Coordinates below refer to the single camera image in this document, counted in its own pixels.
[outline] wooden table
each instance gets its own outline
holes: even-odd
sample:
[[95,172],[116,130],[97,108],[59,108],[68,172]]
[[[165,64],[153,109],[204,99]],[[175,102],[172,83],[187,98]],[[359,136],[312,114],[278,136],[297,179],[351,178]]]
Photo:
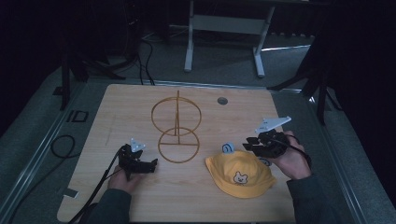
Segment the wooden table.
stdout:
[[[167,97],[189,99],[202,111],[202,122],[194,133],[199,138],[198,154],[190,161],[173,163],[158,150],[162,135],[151,121],[151,109]],[[227,105],[218,103],[220,97]],[[180,127],[197,124],[196,107],[179,101]],[[176,103],[156,107],[154,120],[164,128],[175,126]],[[221,146],[233,142],[244,150],[246,138],[257,136],[263,118],[277,118],[271,93],[265,90],[110,85],[99,107],[91,131],[69,183],[77,198],[64,197],[58,219],[69,221],[88,201],[103,172],[117,150],[134,138],[146,144],[142,161],[159,159],[155,173],[148,174],[134,192],[131,221],[136,222],[258,222],[293,221],[294,213],[288,180],[274,165],[277,183],[254,199],[239,199],[221,191],[205,166],[205,158],[221,152]],[[163,150],[166,157],[184,160],[193,150],[174,147]],[[106,182],[94,199],[98,202]]]

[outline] metal stand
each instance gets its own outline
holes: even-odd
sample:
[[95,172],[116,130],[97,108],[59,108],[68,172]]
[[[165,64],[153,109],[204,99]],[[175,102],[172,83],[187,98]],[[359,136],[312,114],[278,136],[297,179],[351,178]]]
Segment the metal stand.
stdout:
[[257,75],[259,77],[265,76],[261,56],[262,45],[264,43],[265,37],[267,36],[268,28],[275,11],[275,7],[270,7],[265,20],[195,15],[193,8],[194,1],[190,0],[189,44],[187,46],[186,61],[184,64],[185,72],[190,72],[192,67],[192,54],[194,51],[194,44],[192,40],[193,31],[207,30],[259,35],[260,41],[257,47],[253,48],[253,56],[256,63]]

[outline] dark sleeve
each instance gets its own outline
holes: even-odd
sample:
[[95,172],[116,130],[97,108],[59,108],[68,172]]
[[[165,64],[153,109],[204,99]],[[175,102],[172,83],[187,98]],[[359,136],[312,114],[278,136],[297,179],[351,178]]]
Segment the dark sleeve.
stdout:
[[293,199],[296,223],[341,223],[316,175],[290,180],[287,184]]
[[120,189],[107,189],[88,217],[88,224],[129,223],[131,195]]

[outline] hand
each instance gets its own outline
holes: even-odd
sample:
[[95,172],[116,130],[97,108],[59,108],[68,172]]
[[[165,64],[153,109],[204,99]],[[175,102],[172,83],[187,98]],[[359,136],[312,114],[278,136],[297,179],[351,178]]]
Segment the hand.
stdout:
[[[293,132],[284,132],[285,135],[293,135]],[[287,136],[291,146],[297,147],[304,151],[304,147],[297,143],[297,140],[293,137]],[[296,180],[306,178],[312,175],[311,169],[306,162],[305,157],[292,148],[288,148],[282,156],[276,159],[267,159],[268,161],[275,164],[282,173],[289,178]]]
[[114,173],[108,181],[108,189],[121,189],[129,194],[132,194],[140,180],[143,178],[142,174],[135,175],[130,181],[126,179],[125,171],[118,165],[114,168]]

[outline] yellow hat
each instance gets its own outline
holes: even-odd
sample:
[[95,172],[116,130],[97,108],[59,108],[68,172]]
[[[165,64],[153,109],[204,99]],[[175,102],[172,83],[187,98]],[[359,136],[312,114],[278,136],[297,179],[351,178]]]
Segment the yellow hat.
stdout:
[[216,185],[237,198],[258,197],[276,182],[270,168],[246,151],[220,153],[205,162]]

